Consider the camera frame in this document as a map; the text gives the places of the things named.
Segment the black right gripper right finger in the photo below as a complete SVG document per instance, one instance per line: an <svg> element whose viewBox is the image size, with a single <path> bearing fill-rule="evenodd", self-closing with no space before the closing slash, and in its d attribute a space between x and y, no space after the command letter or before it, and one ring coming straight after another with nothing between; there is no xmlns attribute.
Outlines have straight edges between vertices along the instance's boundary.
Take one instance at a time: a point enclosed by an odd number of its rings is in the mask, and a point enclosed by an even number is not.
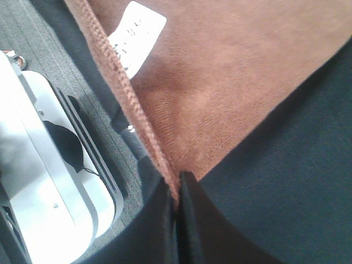
<svg viewBox="0 0 352 264"><path fill-rule="evenodd" d="M181 172L180 180L176 223L180 263L278 262L222 216L191 172Z"/></svg>

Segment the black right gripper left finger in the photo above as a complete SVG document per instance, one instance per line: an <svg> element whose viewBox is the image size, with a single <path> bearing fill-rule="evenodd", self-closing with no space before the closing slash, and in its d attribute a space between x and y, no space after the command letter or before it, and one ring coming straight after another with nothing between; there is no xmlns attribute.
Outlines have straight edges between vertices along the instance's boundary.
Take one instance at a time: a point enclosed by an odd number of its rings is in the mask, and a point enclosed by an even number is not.
<svg viewBox="0 0 352 264"><path fill-rule="evenodd" d="M149 157L137 168L145 205L121 234L82 263L177 263L169 186Z"/></svg>

